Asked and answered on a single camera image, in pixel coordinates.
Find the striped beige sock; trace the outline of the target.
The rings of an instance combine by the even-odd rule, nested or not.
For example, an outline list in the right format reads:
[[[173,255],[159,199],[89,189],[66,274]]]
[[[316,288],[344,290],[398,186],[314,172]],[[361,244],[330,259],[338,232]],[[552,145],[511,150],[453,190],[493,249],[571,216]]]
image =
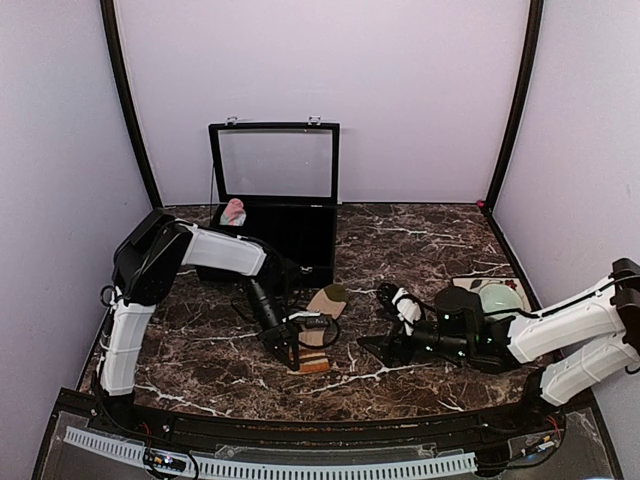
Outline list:
[[[324,373],[330,370],[326,350],[339,339],[338,318],[347,305],[348,294],[343,285],[331,284],[320,289],[303,310],[293,314],[298,327],[299,369],[295,375]]]

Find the pink patterned sock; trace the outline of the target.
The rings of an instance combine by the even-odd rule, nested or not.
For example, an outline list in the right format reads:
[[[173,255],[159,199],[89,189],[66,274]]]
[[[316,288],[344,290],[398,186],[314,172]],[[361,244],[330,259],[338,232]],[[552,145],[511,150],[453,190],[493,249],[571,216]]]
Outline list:
[[[238,198],[232,198],[225,206],[219,220],[223,226],[241,227],[244,225],[247,214],[243,202]]]

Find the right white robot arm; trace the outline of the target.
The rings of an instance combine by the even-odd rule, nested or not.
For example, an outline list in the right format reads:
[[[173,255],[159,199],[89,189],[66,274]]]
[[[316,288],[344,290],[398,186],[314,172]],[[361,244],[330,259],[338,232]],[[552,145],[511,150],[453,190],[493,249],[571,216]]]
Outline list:
[[[478,293],[450,285],[427,305],[406,289],[383,283],[376,292],[390,320],[384,335],[358,344],[388,368],[419,354],[500,374],[563,347],[581,347],[531,373],[510,424],[534,432],[549,413],[609,375],[639,364],[639,266],[628,258],[593,287],[546,309],[486,309]]]

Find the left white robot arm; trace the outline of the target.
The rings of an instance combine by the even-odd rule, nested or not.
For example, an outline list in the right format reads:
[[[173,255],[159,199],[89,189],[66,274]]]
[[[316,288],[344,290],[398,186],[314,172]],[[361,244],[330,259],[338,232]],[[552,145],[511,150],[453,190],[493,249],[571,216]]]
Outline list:
[[[147,325],[185,266],[225,271],[242,280],[265,349],[290,370],[300,369],[296,326],[285,304],[275,298],[277,286],[288,292],[284,257],[256,238],[202,228],[154,209],[114,254],[112,329],[99,385],[113,397],[103,405],[101,417],[120,436],[134,435],[141,427],[140,412],[119,397],[133,393]]]

